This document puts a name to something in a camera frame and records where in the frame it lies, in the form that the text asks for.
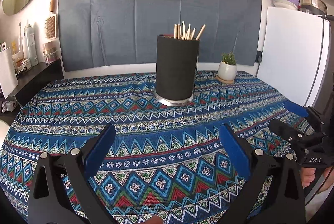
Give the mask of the wooden plant coaster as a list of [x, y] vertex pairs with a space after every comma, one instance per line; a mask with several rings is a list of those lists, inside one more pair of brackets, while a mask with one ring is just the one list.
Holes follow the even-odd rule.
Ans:
[[235, 80], [224, 80], [222, 78], [220, 78], [218, 75], [215, 76], [216, 79], [221, 82], [221, 83], [224, 83], [224, 84], [233, 84], [235, 82]]

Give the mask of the black cylindrical utensil holder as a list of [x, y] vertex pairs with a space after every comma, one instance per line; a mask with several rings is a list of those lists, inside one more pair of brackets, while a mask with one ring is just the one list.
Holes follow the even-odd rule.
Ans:
[[188, 105], [194, 97], [199, 40], [157, 37], [155, 99], [165, 106]]

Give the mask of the small potted succulent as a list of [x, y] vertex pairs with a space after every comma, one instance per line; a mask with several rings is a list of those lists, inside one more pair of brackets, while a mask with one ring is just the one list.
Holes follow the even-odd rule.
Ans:
[[217, 75], [224, 80], [234, 80], [237, 74], [237, 61], [232, 52], [222, 53]]

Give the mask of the white refrigerator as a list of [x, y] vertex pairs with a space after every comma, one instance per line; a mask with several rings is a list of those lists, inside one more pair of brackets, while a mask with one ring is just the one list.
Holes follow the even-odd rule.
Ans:
[[331, 25], [326, 19], [269, 7], [257, 77], [302, 106], [318, 98], [329, 61]]

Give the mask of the steel cooking pot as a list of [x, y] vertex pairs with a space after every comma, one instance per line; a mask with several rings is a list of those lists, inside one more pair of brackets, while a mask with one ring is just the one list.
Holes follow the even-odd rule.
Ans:
[[300, 0], [299, 8], [304, 8], [314, 15], [326, 15], [327, 5], [322, 0]]

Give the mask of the white spray bottle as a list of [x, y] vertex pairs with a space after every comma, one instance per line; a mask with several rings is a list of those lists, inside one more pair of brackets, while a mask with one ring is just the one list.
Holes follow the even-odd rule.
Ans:
[[38, 58], [36, 52], [36, 44], [34, 39], [33, 27], [28, 24], [25, 29], [25, 39], [27, 44], [27, 56], [32, 67], [38, 65]]

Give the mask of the white bowl under colander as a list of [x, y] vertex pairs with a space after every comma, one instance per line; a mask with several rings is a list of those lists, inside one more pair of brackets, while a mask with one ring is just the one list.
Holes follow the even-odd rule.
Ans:
[[286, 8], [289, 10], [298, 10], [298, 6], [288, 0], [273, 0], [273, 5], [277, 8]]

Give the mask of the grey wall cloth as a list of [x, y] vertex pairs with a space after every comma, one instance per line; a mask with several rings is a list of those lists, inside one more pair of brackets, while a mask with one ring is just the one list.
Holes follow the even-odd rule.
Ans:
[[174, 25], [201, 32], [199, 61], [217, 63], [233, 52], [252, 66], [258, 48], [262, 0], [59, 0], [59, 36], [65, 71], [154, 63], [160, 34]]

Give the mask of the patterned blue tablecloth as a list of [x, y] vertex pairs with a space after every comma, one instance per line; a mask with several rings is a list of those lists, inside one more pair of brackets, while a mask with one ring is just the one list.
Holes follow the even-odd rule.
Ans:
[[57, 80], [21, 109], [1, 149], [1, 188], [23, 218], [40, 154], [81, 148], [108, 123], [117, 135], [89, 183], [119, 223], [154, 214], [165, 223], [217, 222], [245, 184], [219, 141], [224, 123], [279, 157], [290, 145], [270, 132], [271, 119], [313, 133], [282, 94], [246, 72], [226, 85], [199, 71], [193, 101], [181, 107], [160, 104], [155, 81], [153, 73]]

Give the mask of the pink cosmetic jar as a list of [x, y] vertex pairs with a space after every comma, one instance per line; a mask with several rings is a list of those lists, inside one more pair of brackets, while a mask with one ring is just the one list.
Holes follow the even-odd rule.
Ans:
[[57, 50], [52, 41], [43, 44], [42, 49], [46, 64], [51, 64], [57, 60]]

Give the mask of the wooden hairbrush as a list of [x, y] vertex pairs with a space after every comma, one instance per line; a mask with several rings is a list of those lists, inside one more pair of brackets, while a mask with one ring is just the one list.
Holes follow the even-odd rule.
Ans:
[[45, 38], [54, 40], [57, 37], [56, 0], [50, 0], [49, 16], [45, 20]]

